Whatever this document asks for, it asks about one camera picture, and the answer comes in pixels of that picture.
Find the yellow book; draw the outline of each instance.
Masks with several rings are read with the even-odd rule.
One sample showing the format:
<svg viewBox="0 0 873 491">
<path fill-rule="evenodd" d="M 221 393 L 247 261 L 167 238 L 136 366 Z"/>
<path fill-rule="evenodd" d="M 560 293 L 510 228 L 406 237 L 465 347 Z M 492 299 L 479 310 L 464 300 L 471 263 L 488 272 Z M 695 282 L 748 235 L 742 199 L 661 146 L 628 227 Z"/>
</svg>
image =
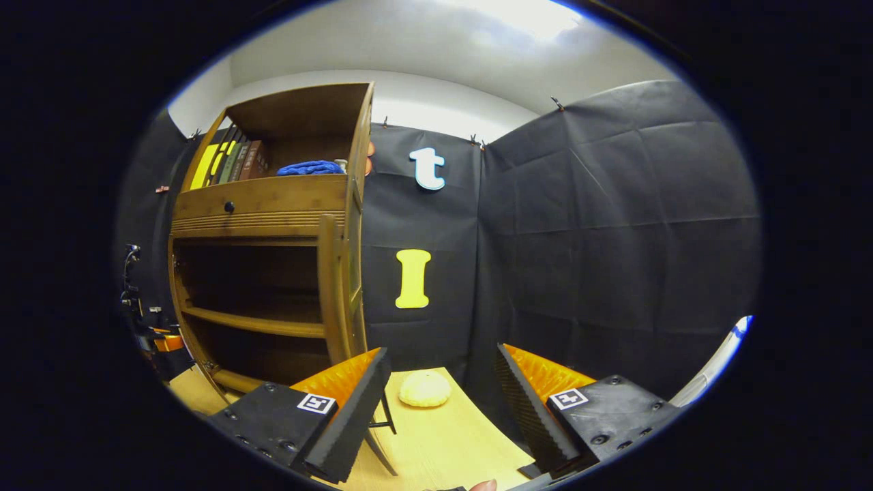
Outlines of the yellow book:
<svg viewBox="0 0 873 491">
<path fill-rule="evenodd" d="M 236 141 L 224 142 L 222 143 L 221 153 L 230 152 L 233 149 L 233 146 L 236 145 Z M 197 188 L 203 187 L 203 182 L 206 180 L 206 170 L 210 165 L 210 161 L 212 160 L 212 156 L 218 150 L 218 143 L 213 143 L 206 147 L 206 151 L 203 152 L 203 157 L 200 158 L 200 163 L 197 164 L 197 171 L 194 173 L 194 180 L 191 181 L 191 189 L 195 190 Z M 215 161 L 212 163 L 212 171 L 210 174 L 215 174 L 218 170 L 218 163 L 221 161 L 221 156 L 217 156 Z"/>
</svg>

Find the blue cloth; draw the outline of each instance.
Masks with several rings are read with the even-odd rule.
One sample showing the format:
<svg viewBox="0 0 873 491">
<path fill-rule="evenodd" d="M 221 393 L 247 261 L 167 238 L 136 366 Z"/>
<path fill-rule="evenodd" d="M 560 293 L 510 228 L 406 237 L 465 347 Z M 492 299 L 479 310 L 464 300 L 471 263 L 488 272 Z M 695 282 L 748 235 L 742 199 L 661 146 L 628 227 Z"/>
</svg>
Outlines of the blue cloth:
<svg viewBox="0 0 873 491">
<path fill-rule="evenodd" d="M 277 176 L 303 176 L 306 174 L 342 174 L 342 167 L 327 160 L 293 163 L 279 169 Z"/>
</svg>

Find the table surface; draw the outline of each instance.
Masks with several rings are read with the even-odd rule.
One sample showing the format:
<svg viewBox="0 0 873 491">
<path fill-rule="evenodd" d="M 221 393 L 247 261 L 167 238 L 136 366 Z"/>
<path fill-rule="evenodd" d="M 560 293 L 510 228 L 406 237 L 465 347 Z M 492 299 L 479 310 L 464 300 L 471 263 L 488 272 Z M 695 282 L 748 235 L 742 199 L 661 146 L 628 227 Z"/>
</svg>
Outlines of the table surface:
<svg viewBox="0 0 873 491">
<path fill-rule="evenodd" d="M 348 480 L 331 486 L 349 491 L 423 491 L 470 489 L 496 479 L 498 490 L 504 490 L 528 481 L 518 468 L 533 458 L 479 411 L 445 368 L 434 370 L 451 386 L 445 404 L 433 408 L 404 404 L 398 394 L 411 372 L 394 372 L 385 391 L 397 434 L 389 427 L 370 430 L 399 475 L 392 476 L 364 443 Z M 381 404 L 375 420 L 385 420 Z"/>
</svg>

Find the ceiling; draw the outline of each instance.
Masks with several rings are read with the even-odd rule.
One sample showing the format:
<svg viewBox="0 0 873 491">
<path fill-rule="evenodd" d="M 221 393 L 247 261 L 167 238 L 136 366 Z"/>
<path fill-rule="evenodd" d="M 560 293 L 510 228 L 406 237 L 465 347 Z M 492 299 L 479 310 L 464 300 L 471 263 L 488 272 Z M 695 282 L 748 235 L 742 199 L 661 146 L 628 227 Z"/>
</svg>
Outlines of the ceiling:
<svg viewBox="0 0 873 491">
<path fill-rule="evenodd" d="M 571 28 L 533 34 L 562 25 Z M 448 80 L 536 114 L 554 109 L 550 96 L 567 104 L 677 77 L 628 38 L 548 0 L 340 0 L 273 26 L 230 56 L 233 86 L 354 69 Z"/>
</svg>

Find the wooden bookshelf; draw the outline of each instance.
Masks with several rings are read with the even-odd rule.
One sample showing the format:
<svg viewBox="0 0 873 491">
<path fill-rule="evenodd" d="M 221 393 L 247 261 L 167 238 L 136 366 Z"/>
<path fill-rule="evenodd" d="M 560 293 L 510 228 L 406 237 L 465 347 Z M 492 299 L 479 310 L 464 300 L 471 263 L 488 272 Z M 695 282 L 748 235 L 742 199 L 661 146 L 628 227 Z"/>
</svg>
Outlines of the wooden bookshelf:
<svg viewBox="0 0 873 491">
<path fill-rule="evenodd" d="M 337 84 L 227 107 L 188 167 L 170 227 L 170 286 L 183 338 L 224 400 L 367 350 L 360 242 L 372 95 L 372 83 Z M 262 142 L 268 171 L 209 185 L 217 167 L 203 177 L 207 148 L 239 139 Z M 276 175 L 335 159 L 348 161 L 346 174 Z"/>
</svg>

